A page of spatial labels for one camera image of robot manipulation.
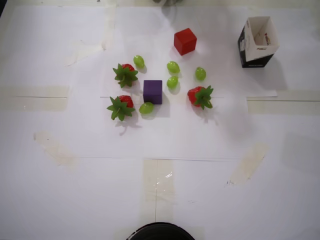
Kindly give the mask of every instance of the paper box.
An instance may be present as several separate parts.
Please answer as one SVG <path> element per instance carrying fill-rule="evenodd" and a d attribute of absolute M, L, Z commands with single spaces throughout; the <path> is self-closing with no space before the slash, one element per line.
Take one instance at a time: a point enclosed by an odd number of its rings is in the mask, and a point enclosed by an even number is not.
<path fill-rule="evenodd" d="M 249 17 L 238 39 L 238 47 L 243 68 L 263 68 L 279 48 L 271 18 Z"/>

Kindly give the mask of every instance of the black round object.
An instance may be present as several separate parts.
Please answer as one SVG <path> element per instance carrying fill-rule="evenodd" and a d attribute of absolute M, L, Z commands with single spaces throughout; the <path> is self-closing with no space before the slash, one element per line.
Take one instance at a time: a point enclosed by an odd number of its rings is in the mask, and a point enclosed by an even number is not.
<path fill-rule="evenodd" d="M 181 227 L 167 222 L 145 225 L 134 232 L 127 240 L 195 240 Z"/>

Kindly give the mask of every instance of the strawberry leaves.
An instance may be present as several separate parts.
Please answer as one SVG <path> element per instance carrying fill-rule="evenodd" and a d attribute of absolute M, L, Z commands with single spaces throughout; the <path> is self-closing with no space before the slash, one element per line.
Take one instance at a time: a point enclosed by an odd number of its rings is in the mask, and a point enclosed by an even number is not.
<path fill-rule="evenodd" d="M 123 88 L 126 85 L 129 87 L 132 87 L 132 83 L 138 80 L 136 76 L 138 74 L 138 71 L 137 70 L 130 71 L 129 67 L 123 68 L 120 64 L 118 64 L 117 69 L 113 68 L 113 71 L 116 74 L 114 79 L 119 81 L 118 84 L 120 85 L 121 88 Z"/>
<path fill-rule="evenodd" d="M 200 105 L 202 109 L 205 109 L 205 107 L 207 107 L 208 109 L 212 109 L 213 106 L 210 102 L 210 95 L 213 91 L 214 89 L 211 88 L 211 86 L 208 86 L 207 88 L 202 88 L 195 94 L 196 101 L 194 105 Z"/>
<path fill-rule="evenodd" d="M 135 109 L 133 107 L 127 107 L 127 102 L 121 102 L 118 96 L 115 99 L 110 97 L 110 100 L 112 105 L 108 106 L 106 109 L 112 111 L 112 120 L 115 120 L 118 117 L 120 121 L 123 121 L 125 116 L 132 117 L 132 112 L 135 111 Z"/>

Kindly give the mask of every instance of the red strawberry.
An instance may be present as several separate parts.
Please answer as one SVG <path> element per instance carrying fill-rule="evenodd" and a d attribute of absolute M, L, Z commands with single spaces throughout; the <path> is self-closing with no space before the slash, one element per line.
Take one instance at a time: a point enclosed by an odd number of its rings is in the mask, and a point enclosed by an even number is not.
<path fill-rule="evenodd" d="M 130 96 L 117 96 L 115 99 L 110 97 L 112 105 L 106 109 L 112 111 L 111 119 L 115 120 L 119 118 L 120 121 L 125 119 L 125 116 L 132 117 L 132 112 L 135 111 L 133 108 L 134 103 Z"/>
<path fill-rule="evenodd" d="M 115 72 L 115 80 L 119 81 L 120 87 L 123 88 L 124 86 L 131 87 L 133 82 L 138 80 L 137 73 L 133 66 L 130 64 L 118 64 L 117 68 L 113 68 Z"/>
<path fill-rule="evenodd" d="M 134 67 L 132 65 L 130 65 L 130 64 L 122 64 L 121 67 L 123 69 L 129 68 L 130 72 L 133 72 L 135 70 Z"/>
<path fill-rule="evenodd" d="M 119 96 L 120 98 L 120 101 L 122 103 L 126 102 L 126 106 L 128 108 L 133 108 L 134 107 L 134 102 L 132 101 L 131 97 L 130 96 L 127 96 L 127 95 L 122 95 L 122 96 Z"/>
<path fill-rule="evenodd" d="M 213 88 L 208 86 L 207 88 L 203 86 L 197 86 L 188 91 L 188 97 L 190 102 L 196 106 L 205 109 L 205 107 L 212 109 L 212 104 L 210 102 L 211 94 L 213 92 Z"/>

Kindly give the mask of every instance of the plastic fruit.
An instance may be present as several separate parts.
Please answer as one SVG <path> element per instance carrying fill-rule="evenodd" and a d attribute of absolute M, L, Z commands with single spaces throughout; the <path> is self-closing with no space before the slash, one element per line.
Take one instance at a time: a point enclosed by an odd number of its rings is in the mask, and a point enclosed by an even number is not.
<path fill-rule="evenodd" d="M 133 107 L 132 99 L 130 96 L 120 96 L 113 99 L 110 97 L 112 102 L 111 106 L 108 106 L 106 109 L 112 111 L 111 119 L 115 120 L 119 118 L 120 121 L 125 119 L 125 116 L 132 117 L 132 112 L 135 110 Z"/>
<path fill-rule="evenodd" d="M 205 80 L 206 76 L 207 76 L 206 70 L 198 66 L 195 70 L 196 79 L 198 79 L 199 81 L 203 81 Z"/>
<path fill-rule="evenodd" d="M 169 77 L 168 81 L 166 81 L 166 85 L 168 86 L 169 89 L 174 89 L 178 85 L 178 77 L 177 76 L 172 76 Z"/>
<path fill-rule="evenodd" d="M 145 102 L 139 108 L 141 114 L 150 114 L 154 110 L 154 105 L 151 102 Z"/>
<path fill-rule="evenodd" d="M 170 73 L 173 73 L 173 74 L 180 73 L 180 67 L 179 67 L 178 63 L 176 63 L 175 61 L 168 62 L 166 67 L 168 68 Z"/>
<path fill-rule="evenodd" d="M 214 91 L 211 86 L 208 86 L 207 88 L 203 86 L 197 86 L 193 89 L 190 89 L 188 91 L 188 97 L 190 102 L 196 106 L 201 107 L 202 109 L 205 109 L 205 107 L 212 109 L 212 104 L 210 102 L 211 94 Z"/>
<path fill-rule="evenodd" d="M 136 76 L 138 71 L 136 71 L 130 64 L 118 64 L 118 68 L 113 68 L 113 71 L 116 74 L 114 79 L 119 81 L 118 84 L 121 88 L 123 88 L 125 85 L 131 87 L 132 83 L 138 80 Z"/>
<path fill-rule="evenodd" d="M 143 69 L 145 67 L 145 60 L 140 55 L 135 55 L 133 58 L 133 62 L 138 68 Z"/>

